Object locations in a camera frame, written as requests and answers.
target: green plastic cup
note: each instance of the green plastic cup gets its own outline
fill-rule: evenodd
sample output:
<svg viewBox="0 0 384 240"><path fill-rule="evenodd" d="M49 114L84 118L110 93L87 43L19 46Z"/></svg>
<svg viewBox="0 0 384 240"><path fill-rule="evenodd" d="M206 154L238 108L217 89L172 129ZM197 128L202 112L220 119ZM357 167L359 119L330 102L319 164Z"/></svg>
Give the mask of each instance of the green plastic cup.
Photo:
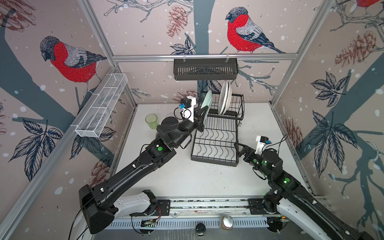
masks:
<svg viewBox="0 0 384 240"><path fill-rule="evenodd" d="M156 114L149 114L148 116L145 117L145 121L151 129L156 129L157 127Z"/></svg>

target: black dish rack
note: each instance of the black dish rack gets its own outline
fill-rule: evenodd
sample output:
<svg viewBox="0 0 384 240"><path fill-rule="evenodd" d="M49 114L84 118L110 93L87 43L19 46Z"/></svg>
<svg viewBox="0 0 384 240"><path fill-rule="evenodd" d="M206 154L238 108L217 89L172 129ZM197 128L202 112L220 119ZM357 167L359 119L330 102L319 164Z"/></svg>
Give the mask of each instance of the black dish rack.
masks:
<svg viewBox="0 0 384 240"><path fill-rule="evenodd" d="M218 114L218 100L220 93L212 93L212 105L204 120L204 131L195 132L192 145L191 160L208 162L236 167L239 162L237 128L244 117L244 96L232 94L228 110L224 115Z"/></svg>

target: white plate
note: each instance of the white plate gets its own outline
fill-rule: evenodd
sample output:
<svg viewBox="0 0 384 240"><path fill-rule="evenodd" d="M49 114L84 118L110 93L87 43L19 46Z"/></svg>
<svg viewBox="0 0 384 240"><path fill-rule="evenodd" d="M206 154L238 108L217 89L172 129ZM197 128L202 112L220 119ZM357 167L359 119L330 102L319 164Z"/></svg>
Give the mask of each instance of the white plate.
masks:
<svg viewBox="0 0 384 240"><path fill-rule="evenodd" d="M231 100L232 100L232 87L231 87L231 83L228 81L228 96L227 96L227 103L225 105L225 109L224 109L224 112L223 114L226 113L226 111L228 110L230 104L231 104Z"/></svg>
<svg viewBox="0 0 384 240"><path fill-rule="evenodd" d="M221 87L220 96L218 98L218 114L221 115L221 113L224 111L225 105L227 103L227 94L228 94L228 82L224 81L223 86Z"/></svg>

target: red bird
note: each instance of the red bird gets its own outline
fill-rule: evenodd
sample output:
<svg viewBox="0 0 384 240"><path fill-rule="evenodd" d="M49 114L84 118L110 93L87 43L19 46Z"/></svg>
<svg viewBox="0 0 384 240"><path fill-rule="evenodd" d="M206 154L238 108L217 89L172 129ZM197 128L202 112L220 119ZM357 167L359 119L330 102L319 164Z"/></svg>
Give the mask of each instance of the red bird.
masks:
<svg viewBox="0 0 384 240"><path fill-rule="evenodd" d="M225 19L228 20L228 41L237 49L236 53L240 51L253 53L255 49L261 48L284 53L275 48L274 44L266 38L263 30L252 22L244 7L231 9Z"/></svg>
<svg viewBox="0 0 384 240"><path fill-rule="evenodd" d="M51 63L68 80L76 83L87 83L96 74L98 64L107 59L99 54L86 51L84 48L72 47L60 42L53 36L48 36L40 43L40 51L44 60L51 60Z"/></svg>

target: white floor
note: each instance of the white floor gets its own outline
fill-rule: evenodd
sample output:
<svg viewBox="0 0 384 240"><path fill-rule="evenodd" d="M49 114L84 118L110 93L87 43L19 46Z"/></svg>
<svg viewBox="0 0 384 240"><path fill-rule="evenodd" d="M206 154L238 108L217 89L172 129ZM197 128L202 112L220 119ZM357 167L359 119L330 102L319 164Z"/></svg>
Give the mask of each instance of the white floor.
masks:
<svg viewBox="0 0 384 240"><path fill-rule="evenodd" d="M173 116L176 107L177 104L138 106L117 171L137 158L143 144L154 140L156 130L148 127L145 117L154 113L160 124L167 115ZM257 135L268 137L272 143L283 137L267 103L246 103L244 120L238 128L239 143L255 147ZM267 181L258 178L242 158L236 167L192 161L192 144L193 141L186 149L176 149L177 154L167 164L142 178L123 196L146 189L152 190L157 197L255 196L269 191ZM305 186L286 142L281 143L279 156L284 161L283 169Z"/></svg>

